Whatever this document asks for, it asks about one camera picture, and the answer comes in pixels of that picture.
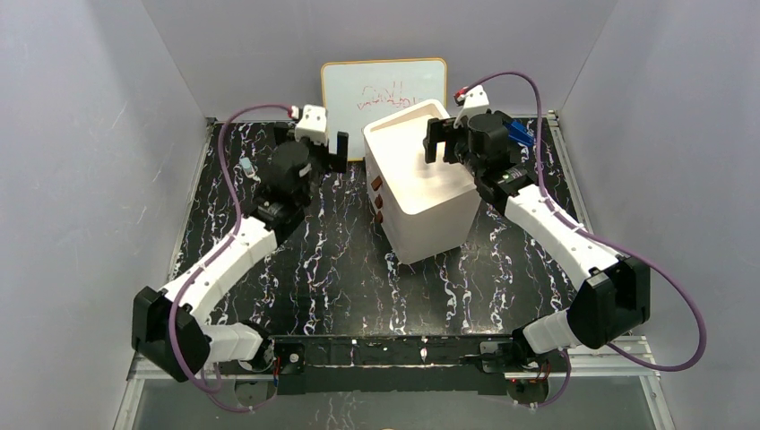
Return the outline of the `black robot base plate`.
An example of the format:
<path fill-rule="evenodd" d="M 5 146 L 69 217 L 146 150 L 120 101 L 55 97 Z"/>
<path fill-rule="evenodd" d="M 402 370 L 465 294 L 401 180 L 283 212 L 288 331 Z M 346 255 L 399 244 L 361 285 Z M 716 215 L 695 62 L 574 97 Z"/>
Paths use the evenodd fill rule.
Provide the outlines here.
<path fill-rule="evenodd" d="M 535 356 L 508 335 L 276 336 L 268 365 L 221 365 L 241 381 L 269 380 L 283 396 L 327 392 L 465 391 L 548 400 L 567 376 L 568 358 Z"/>

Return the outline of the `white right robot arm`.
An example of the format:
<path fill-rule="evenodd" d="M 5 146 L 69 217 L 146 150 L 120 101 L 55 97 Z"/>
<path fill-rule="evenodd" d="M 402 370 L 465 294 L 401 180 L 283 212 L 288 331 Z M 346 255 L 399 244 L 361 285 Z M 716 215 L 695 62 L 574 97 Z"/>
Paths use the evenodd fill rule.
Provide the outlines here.
<path fill-rule="evenodd" d="M 460 164 L 473 176 L 483 201 L 525 230 L 558 263 L 576 294 L 569 307 L 513 330 L 504 352 L 523 363 L 560 348 L 598 349 L 650 318 L 651 270 L 640 259 L 583 236 L 583 226 L 548 196 L 522 161 L 507 114 L 490 110 L 467 117 L 431 119 L 423 140 L 428 164 Z"/>

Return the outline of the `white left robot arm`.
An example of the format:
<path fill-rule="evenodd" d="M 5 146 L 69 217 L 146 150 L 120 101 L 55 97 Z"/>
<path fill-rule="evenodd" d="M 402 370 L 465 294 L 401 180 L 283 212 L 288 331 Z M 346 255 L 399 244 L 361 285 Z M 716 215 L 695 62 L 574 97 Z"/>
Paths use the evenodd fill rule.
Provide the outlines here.
<path fill-rule="evenodd" d="M 337 151 L 330 152 L 277 127 L 271 160 L 259 170 L 253 209 L 185 273 L 135 296 L 133 349 L 180 383 L 206 366 L 232 361 L 268 370 L 274 353 L 266 329 L 254 322 L 210 325 L 206 320 L 241 278 L 300 227 L 324 176 L 346 172 L 349 138 L 339 132 Z"/>

